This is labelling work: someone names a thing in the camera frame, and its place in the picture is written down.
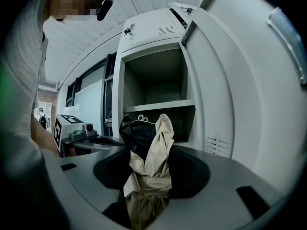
backpack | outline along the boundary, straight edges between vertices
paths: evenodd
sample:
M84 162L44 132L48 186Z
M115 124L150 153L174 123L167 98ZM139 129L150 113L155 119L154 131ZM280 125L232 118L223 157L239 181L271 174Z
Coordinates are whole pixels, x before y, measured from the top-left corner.
M42 126L44 129L47 128L47 127L46 127L47 120L46 120L46 118L45 118L45 115L42 116L42 117L40 117L39 123L41 124L41 126Z

beige cloth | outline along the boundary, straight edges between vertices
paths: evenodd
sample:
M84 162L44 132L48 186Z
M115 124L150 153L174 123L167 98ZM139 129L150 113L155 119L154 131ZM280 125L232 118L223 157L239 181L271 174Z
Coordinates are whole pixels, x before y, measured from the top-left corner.
M161 114L155 124L154 137L145 162L130 152L130 167L137 173L141 191L134 192L126 200L131 228L146 228L161 214L168 203L167 193L172 188L168 169L168 155L174 143L174 130L167 115Z

ceiling panel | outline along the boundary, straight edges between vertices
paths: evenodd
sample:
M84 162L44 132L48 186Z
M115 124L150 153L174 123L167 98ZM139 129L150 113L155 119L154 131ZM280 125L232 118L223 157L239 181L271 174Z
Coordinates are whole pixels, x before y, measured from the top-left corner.
M50 18L44 24L49 39L45 61L47 83L56 84L75 59L93 42L108 36L110 30L138 14L168 7L169 2L197 6L199 0L114 0L114 4L101 22L95 16L86 21L60 23Z

brick wall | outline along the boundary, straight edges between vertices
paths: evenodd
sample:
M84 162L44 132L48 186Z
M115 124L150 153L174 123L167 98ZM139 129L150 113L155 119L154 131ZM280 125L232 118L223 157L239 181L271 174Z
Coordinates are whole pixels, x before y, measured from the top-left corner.
M37 90L37 102L49 102L52 103L51 108L51 129L53 132L54 124L56 122L56 113L57 113L57 100L58 100L58 93L48 91L48 90Z

ceiling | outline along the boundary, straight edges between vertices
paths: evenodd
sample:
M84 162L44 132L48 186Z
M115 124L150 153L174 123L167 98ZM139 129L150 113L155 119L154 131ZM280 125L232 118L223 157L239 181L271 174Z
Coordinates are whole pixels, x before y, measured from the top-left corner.
M91 16L86 21L60 23L50 18L44 24L49 39L45 61L46 82L56 84L67 74L69 66L95 40L124 23L128 18L151 10L168 7L169 2L197 6L199 0L114 0L101 22Z

